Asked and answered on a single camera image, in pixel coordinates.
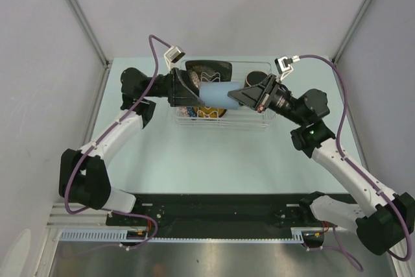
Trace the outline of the black floral square plate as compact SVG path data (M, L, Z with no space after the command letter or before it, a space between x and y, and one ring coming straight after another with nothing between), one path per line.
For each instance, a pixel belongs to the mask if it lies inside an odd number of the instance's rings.
M233 68L230 62L220 60L187 60L184 63L187 71L193 70L201 82L229 82Z

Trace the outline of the blue patterned bowl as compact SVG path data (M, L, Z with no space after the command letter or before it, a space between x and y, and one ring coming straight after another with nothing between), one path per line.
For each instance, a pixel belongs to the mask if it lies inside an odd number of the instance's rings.
M197 112L191 106L181 106L178 108L178 110L183 117L190 117L190 118L197 117Z

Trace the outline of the light blue cup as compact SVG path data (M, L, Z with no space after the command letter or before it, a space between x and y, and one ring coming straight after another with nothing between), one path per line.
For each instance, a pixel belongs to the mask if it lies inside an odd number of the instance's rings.
M240 88L238 82L202 82L199 97L206 107L237 110L239 103L231 99L228 92Z

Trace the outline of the red-white patterned bowl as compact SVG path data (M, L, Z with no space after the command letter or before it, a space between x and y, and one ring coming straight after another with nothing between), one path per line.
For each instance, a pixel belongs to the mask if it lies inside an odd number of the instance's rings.
M197 90L199 90L199 89L200 89L200 87L201 87L201 81L200 81L200 77L198 76L198 74L197 74L195 71L190 70L190 71L189 71L189 78L190 78L190 80L191 80L191 82L192 82L193 86L194 86Z

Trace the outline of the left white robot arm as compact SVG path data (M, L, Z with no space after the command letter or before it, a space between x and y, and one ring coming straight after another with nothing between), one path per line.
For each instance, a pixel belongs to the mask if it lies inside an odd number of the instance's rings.
M113 187L107 166L121 148L151 121L156 104L153 97L166 98L172 107L198 106L200 79L196 73L171 69L166 75L146 76L134 67L121 74L123 103L112 124L77 150L67 149L60 160L59 194L68 213L74 214L71 203L81 204L82 212L119 211L121 218L135 225L142 220L143 208L136 196Z

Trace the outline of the clear wire dish rack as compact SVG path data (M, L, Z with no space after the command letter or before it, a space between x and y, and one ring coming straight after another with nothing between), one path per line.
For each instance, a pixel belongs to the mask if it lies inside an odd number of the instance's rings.
M184 60L180 64L180 69L185 69ZM226 61L232 64L233 73L230 82L238 82L242 86L246 75L251 71L263 71L268 75L272 72L272 66L268 62L250 62L250 61ZM253 110L240 106L237 110L227 110L226 114L221 118L190 118L183 117L178 108L174 109L174 115L179 124L182 126L202 126L202 127L221 127L221 128L247 128L253 130L255 128L266 128L271 125L276 114L267 110L261 114Z

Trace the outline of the yellow round plate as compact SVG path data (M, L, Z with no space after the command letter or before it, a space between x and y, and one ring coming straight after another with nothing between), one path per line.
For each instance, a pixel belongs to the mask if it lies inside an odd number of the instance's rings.
M223 108L200 107L200 106L195 106L193 110L195 111L197 117L210 118L210 119L221 118L227 112L227 109L223 109Z

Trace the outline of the red black mug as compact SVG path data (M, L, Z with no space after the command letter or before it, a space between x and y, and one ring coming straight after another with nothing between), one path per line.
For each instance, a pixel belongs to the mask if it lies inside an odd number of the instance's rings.
M244 80L244 87L250 87L259 84L267 78L268 74L263 71L251 71L249 72Z

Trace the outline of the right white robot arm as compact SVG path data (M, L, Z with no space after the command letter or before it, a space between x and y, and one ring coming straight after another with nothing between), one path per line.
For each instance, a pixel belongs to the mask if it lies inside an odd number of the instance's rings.
M282 87L279 78L269 75L259 84L229 91L228 97L258 113L272 110L296 123L299 127L290 133L295 149L331 173L355 201L346 204L315 192L299 209L303 224L314 226L318 221L327 221L338 225L357 234L375 255L391 253L392 247L405 240L407 253L399 260L409 260L414 198L387 187L349 156L322 120L329 114L325 92L311 89L296 99Z

